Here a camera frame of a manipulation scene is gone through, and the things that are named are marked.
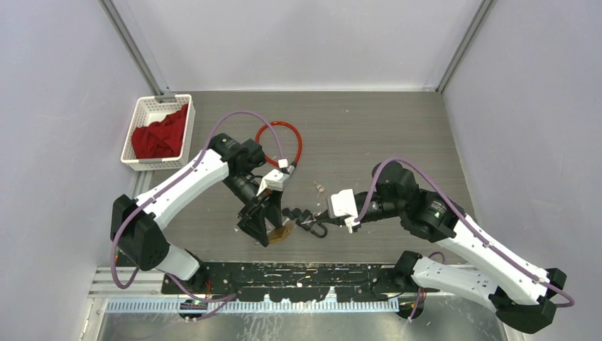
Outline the brass padlock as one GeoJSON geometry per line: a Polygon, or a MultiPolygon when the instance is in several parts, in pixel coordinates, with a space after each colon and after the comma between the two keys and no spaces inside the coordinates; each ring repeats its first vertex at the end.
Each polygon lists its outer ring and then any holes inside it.
{"type": "Polygon", "coordinates": [[[275,244],[286,240],[295,228],[294,222],[288,222],[281,227],[277,227],[268,233],[269,244],[275,244]]]}

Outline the black-headed key bunch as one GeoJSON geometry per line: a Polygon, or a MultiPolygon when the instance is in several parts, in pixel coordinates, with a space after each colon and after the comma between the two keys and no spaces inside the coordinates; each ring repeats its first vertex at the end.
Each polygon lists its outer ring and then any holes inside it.
{"type": "Polygon", "coordinates": [[[295,223],[301,223],[303,211],[300,208],[290,209],[289,207],[282,209],[282,215],[295,223]]]}

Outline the black Kaijing padlock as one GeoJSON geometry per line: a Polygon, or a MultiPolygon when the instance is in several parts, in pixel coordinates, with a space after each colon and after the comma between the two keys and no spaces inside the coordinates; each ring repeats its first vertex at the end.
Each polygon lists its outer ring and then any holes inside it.
{"type": "Polygon", "coordinates": [[[322,239],[328,235],[328,229],[322,223],[317,222],[309,210],[301,211],[295,222],[299,227],[317,238],[322,239]]]}

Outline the small silver key bunch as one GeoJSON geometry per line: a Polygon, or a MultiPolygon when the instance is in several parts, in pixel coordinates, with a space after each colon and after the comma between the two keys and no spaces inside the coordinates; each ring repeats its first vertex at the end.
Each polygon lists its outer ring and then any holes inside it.
{"type": "Polygon", "coordinates": [[[325,187],[316,181],[314,181],[313,183],[317,191],[317,197],[319,197],[325,191],[325,187]]]}

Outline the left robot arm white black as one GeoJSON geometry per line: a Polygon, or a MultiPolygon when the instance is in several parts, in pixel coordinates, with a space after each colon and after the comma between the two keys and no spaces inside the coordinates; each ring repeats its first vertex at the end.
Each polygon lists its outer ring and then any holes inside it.
{"type": "Polygon", "coordinates": [[[218,134],[203,156],[195,157],[160,185],[135,198],[118,197],[113,204],[110,239],[140,270],[171,274],[188,292],[199,293],[207,284],[202,262],[171,244],[164,229],[196,197],[223,183],[243,203],[238,228],[268,246],[268,227],[283,225],[280,203],[290,171],[283,161],[283,168],[257,180],[253,170],[265,163],[263,148],[254,140],[240,144],[227,134],[218,134]]]}

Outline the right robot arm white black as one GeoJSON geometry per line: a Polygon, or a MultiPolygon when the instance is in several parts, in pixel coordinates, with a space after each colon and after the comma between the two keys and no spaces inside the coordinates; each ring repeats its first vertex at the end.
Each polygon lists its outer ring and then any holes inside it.
{"type": "Polygon", "coordinates": [[[352,189],[330,195],[318,221],[351,233],[368,222],[397,217],[412,236],[451,251],[472,265],[458,269],[417,252],[404,251],[390,272],[401,291],[422,295],[444,291],[493,311],[509,327],[534,334],[552,324],[564,294],[566,274],[536,266],[498,242],[434,183],[421,188],[422,171],[407,159],[391,157],[372,171],[366,192],[352,189]]]}

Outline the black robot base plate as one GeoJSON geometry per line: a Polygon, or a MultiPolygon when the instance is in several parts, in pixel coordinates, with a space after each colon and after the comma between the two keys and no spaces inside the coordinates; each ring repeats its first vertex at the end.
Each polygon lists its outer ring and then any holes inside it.
{"type": "Polygon", "coordinates": [[[337,303],[379,302],[402,294],[416,298],[416,288],[395,282],[392,264],[209,262],[209,279],[199,294],[234,293],[241,302],[325,301],[333,291],[337,303]]]}

